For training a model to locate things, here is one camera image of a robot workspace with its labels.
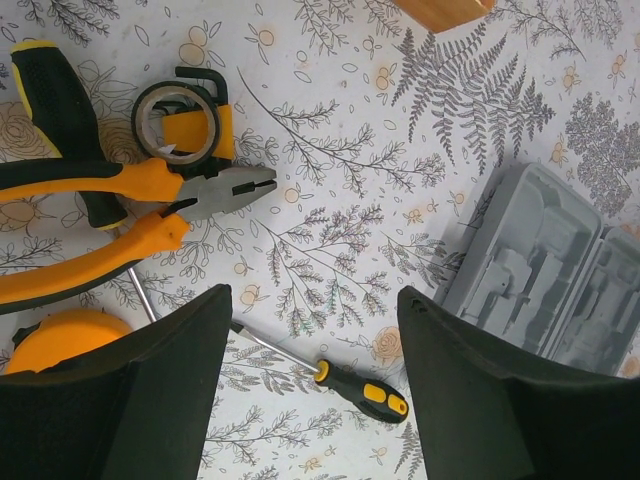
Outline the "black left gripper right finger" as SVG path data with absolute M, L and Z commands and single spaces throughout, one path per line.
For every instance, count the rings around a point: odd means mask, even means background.
M 429 478 L 638 477 L 637 380 L 531 354 L 411 286 L 397 321 Z

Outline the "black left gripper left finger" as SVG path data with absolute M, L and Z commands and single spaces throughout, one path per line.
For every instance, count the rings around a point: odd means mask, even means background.
M 98 349 L 2 376 L 2 478 L 197 478 L 232 313 L 218 284 Z

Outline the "grey plastic tool case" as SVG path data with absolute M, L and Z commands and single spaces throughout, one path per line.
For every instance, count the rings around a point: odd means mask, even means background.
M 614 375 L 639 330 L 639 242 L 538 163 L 498 183 L 442 302 L 530 353 Z

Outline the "small black yellow screwdriver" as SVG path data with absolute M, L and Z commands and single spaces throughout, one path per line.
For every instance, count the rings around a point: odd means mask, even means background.
M 261 338 L 246 325 L 235 320 L 231 321 L 230 329 L 310 370 L 313 373 L 314 382 L 318 386 L 334 391 L 352 403 L 364 415 L 387 424 L 400 424 L 408 418 L 408 402 L 398 390 L 389 384 L 354 371 L 344 370 L 327 359 L 311 363 Z

